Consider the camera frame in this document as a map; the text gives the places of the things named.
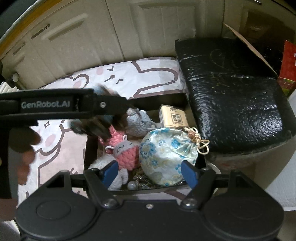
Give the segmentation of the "person's left hand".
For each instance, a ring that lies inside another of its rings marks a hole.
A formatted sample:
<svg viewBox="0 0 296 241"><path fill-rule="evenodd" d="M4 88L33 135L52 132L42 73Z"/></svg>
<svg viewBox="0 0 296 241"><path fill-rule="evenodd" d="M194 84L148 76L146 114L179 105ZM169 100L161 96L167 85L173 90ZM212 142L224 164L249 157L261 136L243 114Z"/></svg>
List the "person's left hand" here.
<svg viewBox="0 0 296 241"><path fill-rule="evenodd" d="M18 205L18 199L11 196L9 167L17 184L26 184L30 164L35 160L33 145L40 142L40 135L29 127L1 131L1 221L13 220Z"/></svg>

